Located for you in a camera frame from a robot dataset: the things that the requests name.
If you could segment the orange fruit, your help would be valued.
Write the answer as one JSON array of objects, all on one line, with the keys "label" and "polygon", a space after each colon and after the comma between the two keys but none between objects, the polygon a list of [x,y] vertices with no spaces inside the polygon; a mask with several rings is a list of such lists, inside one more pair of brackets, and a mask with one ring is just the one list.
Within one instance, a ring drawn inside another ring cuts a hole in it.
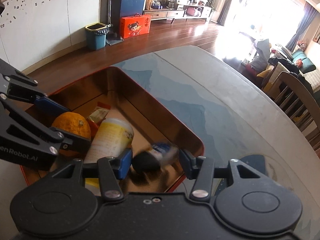
[{"label": "orange fruit", "polygon": [[78,113],[62,113],[53,121],[52,127],[71,132],[91,140],[91,128],[87,120]]}]

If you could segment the small dark bottle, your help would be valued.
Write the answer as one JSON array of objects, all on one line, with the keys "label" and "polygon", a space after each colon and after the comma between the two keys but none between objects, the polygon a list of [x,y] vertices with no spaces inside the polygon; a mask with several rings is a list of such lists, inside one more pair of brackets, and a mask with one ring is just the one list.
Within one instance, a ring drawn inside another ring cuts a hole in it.
[{"label": "small dark bottle", "polygon": [[171,165],[178,159],[179,148],[175,145],[157,142],[146,150],[137,153],[131,162],[137,173],[157,172],[161,168]]}]

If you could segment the white yellow tube bottle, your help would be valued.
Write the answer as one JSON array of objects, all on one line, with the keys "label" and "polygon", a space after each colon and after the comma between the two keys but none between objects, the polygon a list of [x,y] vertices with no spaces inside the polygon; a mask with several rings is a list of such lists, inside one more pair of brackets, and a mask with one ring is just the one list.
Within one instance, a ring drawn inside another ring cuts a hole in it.
[{"label": "white yellow tube bottle", "polygon": [[134,131],[129,123],[116,118],[105,119],[98,128],[84,163],[95,163],[103,157],[118,157],[131,145],[133,137]]}]

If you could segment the small red silver item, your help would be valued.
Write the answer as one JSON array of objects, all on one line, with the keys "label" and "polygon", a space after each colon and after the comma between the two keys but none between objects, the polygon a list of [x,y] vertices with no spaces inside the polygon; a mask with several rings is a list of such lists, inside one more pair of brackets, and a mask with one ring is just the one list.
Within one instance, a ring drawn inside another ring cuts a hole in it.
[{"label": "small red silver item", "polygon": [[110,110],[110,105],[102,102],[97,102],[96,107],[93,109],[92,113],[86,118],[86,120],[88,122],[93,122],[96,125],[100,125],[101,122],[106,118]]}]

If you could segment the white cabinet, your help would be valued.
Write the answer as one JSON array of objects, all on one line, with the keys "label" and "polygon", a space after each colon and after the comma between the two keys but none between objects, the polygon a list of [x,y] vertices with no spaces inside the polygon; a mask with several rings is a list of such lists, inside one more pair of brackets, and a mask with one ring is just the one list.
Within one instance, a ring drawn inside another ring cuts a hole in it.
[{"label": "white cabinet", "polygon": [[20,71],[78,48],[97,23],[100,0],[4,0],[1,59]]}]

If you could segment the blue trash bin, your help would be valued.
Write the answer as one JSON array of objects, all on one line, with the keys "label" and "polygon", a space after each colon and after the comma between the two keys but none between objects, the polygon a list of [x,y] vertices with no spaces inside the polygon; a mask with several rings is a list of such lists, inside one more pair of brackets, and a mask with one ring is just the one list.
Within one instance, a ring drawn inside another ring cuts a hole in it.
[{"label": "blue trash bin", "polygon": [[90,50],[99,50],[106,46],[108,26],[103,23],[94,23],[85,26],[86,43]]}]

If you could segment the orange red gift box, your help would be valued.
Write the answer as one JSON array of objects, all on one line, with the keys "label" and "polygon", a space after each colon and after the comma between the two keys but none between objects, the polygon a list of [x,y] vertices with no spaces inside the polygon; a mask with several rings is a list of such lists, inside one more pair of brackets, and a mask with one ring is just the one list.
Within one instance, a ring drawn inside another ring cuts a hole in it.
[{"label": "orange red gift box", "polygon": [[119,32],[122,38],[126,39],[150,32],[151,16],[140,15],[122,17],[120,19]]}]

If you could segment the dark wooden chair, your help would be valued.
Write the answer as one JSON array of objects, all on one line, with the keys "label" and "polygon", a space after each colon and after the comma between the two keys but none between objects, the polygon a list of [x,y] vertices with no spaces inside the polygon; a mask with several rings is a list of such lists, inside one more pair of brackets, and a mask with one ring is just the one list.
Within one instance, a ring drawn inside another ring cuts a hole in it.
[{"label": "dark wooden chair", "polygon": [[273,83],[280,93],[274,99],[276,105],[295,126],[304,132],[311,124],[316,127],[305,136],[313,150],[319,152],[319,105],[307,88],[292,74],[281,72]]}]

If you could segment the teal sofa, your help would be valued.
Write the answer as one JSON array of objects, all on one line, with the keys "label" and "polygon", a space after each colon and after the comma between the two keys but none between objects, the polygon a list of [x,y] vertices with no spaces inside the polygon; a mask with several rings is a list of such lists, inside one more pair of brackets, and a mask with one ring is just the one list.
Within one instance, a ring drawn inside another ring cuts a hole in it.
[{"label": "teal sofa", "polygon": [[293,62],[295,63],[298,60],[302,61],[302,67],[300,68],[300,71],[303,74],[306,74],[308,72],[312,72],[316,69],[316,66],[313,64],[313,62],[307,57],[307,55],[300,49],[296,50],[293,54]]}]

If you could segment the white tv console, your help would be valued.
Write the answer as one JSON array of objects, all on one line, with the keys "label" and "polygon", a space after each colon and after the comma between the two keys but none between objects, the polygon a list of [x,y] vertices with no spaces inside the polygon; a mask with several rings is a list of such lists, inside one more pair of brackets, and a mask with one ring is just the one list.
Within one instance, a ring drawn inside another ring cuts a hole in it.
[{"label": "white tv console", "polygon": [[210,20],[210,15],[213,12],[213,8],[198,4],[174,4],[176,7],[163,8],[163,9],[150,9],[144,10],[143,14],[149,15],[152,21],[157,20],[174,20],[200,18],[206,22]]}]

